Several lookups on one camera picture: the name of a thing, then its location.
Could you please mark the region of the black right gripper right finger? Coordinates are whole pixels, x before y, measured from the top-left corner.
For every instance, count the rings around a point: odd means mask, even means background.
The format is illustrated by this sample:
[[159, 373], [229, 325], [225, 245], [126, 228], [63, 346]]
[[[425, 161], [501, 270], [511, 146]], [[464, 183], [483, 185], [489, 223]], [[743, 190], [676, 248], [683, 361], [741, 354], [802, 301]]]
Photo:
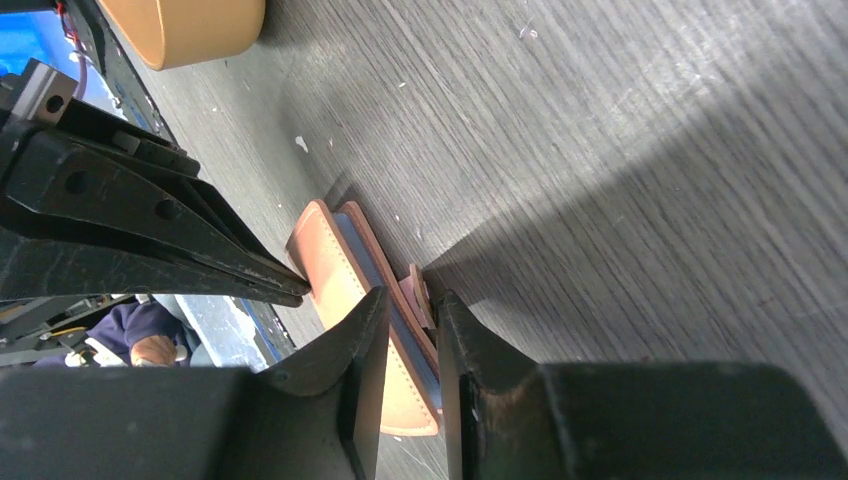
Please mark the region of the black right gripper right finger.
[[786, 371], [738, 362], [539, 363], [447, 291], [435, 305], [454, 479], [843, 479]]

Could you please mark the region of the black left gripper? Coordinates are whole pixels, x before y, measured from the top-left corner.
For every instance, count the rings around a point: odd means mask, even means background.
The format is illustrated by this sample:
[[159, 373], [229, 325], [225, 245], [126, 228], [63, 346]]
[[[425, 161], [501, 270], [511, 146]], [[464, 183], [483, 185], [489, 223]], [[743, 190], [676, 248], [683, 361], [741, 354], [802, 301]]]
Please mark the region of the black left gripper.
[[76, 99], [76, 88], [35, 58], [20, 74], [1, 71], [2, 125], [32, 121], [107, 147], [36, 125], [3, 132], [3, 299], [171, 293], [300, 305], [308, 282], [196, 178], [197, 161]]

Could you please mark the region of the yellow oval tray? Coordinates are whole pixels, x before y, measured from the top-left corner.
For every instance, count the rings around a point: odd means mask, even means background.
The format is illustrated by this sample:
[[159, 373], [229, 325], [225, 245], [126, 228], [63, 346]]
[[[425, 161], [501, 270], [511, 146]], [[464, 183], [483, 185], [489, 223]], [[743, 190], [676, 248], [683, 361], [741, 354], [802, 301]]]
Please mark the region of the yellow oval tray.
[[139, 58], [162, 71], [248, 50], [263, 27], [265, 0], [104, 0], [99, 3]]

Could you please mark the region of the tan leather card holder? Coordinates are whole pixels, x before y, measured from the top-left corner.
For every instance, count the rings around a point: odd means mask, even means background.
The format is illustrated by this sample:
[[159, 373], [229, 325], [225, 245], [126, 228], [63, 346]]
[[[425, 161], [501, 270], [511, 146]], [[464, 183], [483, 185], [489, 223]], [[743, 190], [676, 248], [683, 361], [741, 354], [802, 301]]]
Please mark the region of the tan leather card holder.
[[287, 241], [293, 266], [311, 285], [310, 298], [326, 329], [350, 314], [374, 314], [383, 380], [380, 429], [397, 437], [429, 437], [442, 413], [435, 318], [417, 265], [393, 271], [361, 206], [336, 210], [307, 204]]

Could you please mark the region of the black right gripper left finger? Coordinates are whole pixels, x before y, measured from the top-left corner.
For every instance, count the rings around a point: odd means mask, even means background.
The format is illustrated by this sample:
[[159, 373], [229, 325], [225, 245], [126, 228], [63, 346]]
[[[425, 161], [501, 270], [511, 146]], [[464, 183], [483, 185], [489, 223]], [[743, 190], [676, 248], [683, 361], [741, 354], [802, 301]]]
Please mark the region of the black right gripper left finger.
[[5, 479], [371, 479], [383, 380], [374, 314], [247, 368], [1, 375]]

